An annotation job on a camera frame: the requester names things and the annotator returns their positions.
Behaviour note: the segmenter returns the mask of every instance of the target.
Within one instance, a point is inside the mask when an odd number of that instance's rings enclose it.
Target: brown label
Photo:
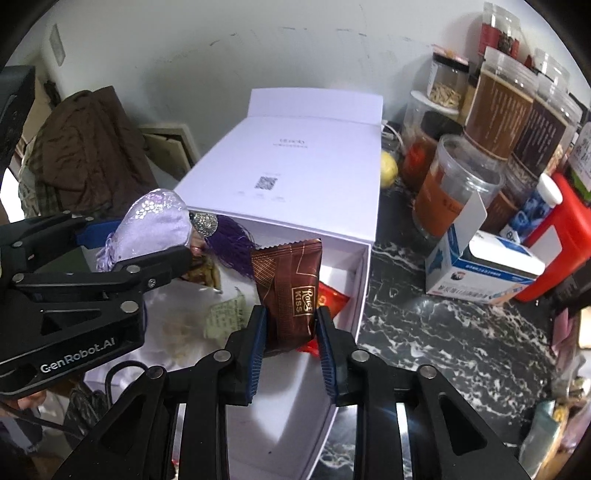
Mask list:
[[[438,177],[443,177],[441,169]],[[441,237],[460,214],[464,205],[441,189],[437,179],[429,172],[414,202],[414,211],[421,226],[431,235]]]
[[[486,220],[482,224],[482,230],[498,234],[518,210],[503,192],[499,192],[486,209]]]
[[[531,112],[533,98],[482,70],[465,134],[487,155],[507,160]]]
[[[294,306],[294,317],[308,315],[314,312],[314,298],[316,295],[316,287],[314,285],[294,287],[291,289],[291,295]]]
[[[545,107],[536,98],[512,156],[534,177],[539,177],[548,167],[566,126],[558,112]]]

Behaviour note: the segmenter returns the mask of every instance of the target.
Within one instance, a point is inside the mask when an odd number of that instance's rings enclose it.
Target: plastic jar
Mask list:
[[[498,234],[535,190],[535,185],[530,188],[524,184],[511,167],[509,162],[504,171],[505,184],[486,209],[486,220],[480,227],[485,232]]]
[[[542,173],[552,175],[556,171],[582,115],[567,92],[538,74],[538,91],[529,118],[509,159],[511,168],[529,189],[536,188]]]
[[[431,62],[427,97],[438,105],[458,110],[466,94],[468,72],[466,59],[437,47]]]
[[[535,73],[487,47],[466,138],[487,155],[507,160],[523,132],[537,88]]]
[[[519,18],[503,7],[484,3],[478,55],[485,55],[486,48],[492,47],[516,59],[522,36]]]
[[[406,153],[420,134],[421,123],[427,112],[439,112],[446,117],[456,120],[459,111],[453,108],[445,108],[427,98],[423,92],[413,90],[402,122],[401,137],[404,143],[403,150]]]
[[[559,89],[569,89],[569,71],[541,48],[534,50],[534,68],[552,80]]]
[[[426,238],[441,238],[474,192],[488,206],[504,184],[501,165],[465,138],[444,135],[414,203],[418,230]]]
[[[462,126],[442,113],[426,112],[413,144],[407,150],[400,170],[404,183],[418,192],[435,157],[437,143],[446,134],[460,135]]]

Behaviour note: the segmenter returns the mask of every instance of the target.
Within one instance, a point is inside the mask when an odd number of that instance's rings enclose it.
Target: white bottle cap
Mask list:
[[[554,208],[562,203],[562,192],[558,188],[558,185],[556,185],[556,182],[545,173],[540,175],[538,186],[535,189],[549,207]]]

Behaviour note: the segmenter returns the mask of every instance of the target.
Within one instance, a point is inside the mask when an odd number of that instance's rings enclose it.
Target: marble countertop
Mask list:
[[[517,451],[553,368],[548,308],[426,295],[423,261],[431,246],[413,225],[412,199],[400,179],[381,194],[358,344],[396,367],[435,365]],[[356,407],[339,409],[313,479],[353,477],[355,430]]]

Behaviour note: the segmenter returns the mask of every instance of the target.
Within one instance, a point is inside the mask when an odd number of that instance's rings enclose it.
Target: white box lid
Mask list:
[[[248,117],[175,191],[191,209],[372,244],[382,104],[344,90],[255,89]]]

